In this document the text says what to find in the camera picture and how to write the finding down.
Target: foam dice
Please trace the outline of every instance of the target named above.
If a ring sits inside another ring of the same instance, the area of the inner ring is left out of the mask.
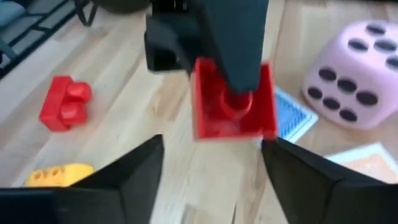
[[[91,88],[87,83],[74,82],[69,76],[54,77],[39,119],[51,131],[67,131],[86,122],[85,103],[90,99]]]
[[[331,39],[306,76],[303,94],[349,128],[377,126],[398,105],[398,25],[357,22]]]

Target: red lego brick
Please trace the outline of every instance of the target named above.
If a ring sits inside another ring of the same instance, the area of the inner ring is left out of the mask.
[[[243,95],[228,90],[212,59],[198,58],[192,80],[195,139],[277,138],[274,84],[269,64],[261,65],[259,88]]]
[[[68,76],[54,77],[39,119],[53,132],[67,131],[86,122],[85,103],[90,100],[91,88],[87,83],[74,82]]]

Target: pink dice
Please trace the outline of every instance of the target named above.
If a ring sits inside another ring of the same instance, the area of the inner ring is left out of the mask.
[[[303,85],[305,98],[342,126],[377,126],[398,108],[397,45],[397,24],[349,25],[320,52]]]

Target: wooden floor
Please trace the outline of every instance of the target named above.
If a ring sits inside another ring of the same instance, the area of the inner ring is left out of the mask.
[[[276,84],[301,100],[303,76],[320,48],[345,25],[366,19],[398,22],[398,6],[270,0],[263,56]],[[152,223],[229,224],[235,205],[236,224],[286,223],[251,142],[193,142],[187,76],[147,71],[144,29],[144,13],[100,10],[91,28],[73,19],[0,82],[0,187],[21,186],[39,167],[85,162],[99,169],[163,133]],[[90,83],[94,100],[86,125],[53,134],[37,118],[52,77],[61,74]],[[320,118],[298,144],[324,155],[381,141],[398,157],[397,131],[396,114],[367,132]]]

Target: card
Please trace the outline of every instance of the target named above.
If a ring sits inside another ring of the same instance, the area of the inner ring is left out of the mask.
[[[279,137],[294,143],[317,122],[318,115],[277,86],[275,98]]]
[[[381,143],[361,146],[325,157],[385,183],[398,183],[398,164]]]

